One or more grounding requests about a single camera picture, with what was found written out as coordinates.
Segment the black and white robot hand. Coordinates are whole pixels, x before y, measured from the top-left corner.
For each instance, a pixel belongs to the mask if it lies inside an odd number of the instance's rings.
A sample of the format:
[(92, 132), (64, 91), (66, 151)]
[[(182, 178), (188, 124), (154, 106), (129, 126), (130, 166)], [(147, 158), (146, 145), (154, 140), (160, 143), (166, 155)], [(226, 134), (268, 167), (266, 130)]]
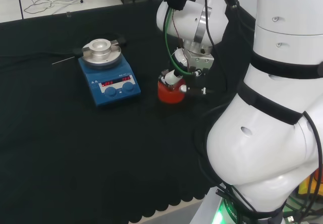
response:
[(169, 93), (205, 95), (210, 90), (206, 86), (208, 68), (189, 67), (186, 50), (178, 48), (171, 55), (171, 69), (162, 71), (158, 82)]

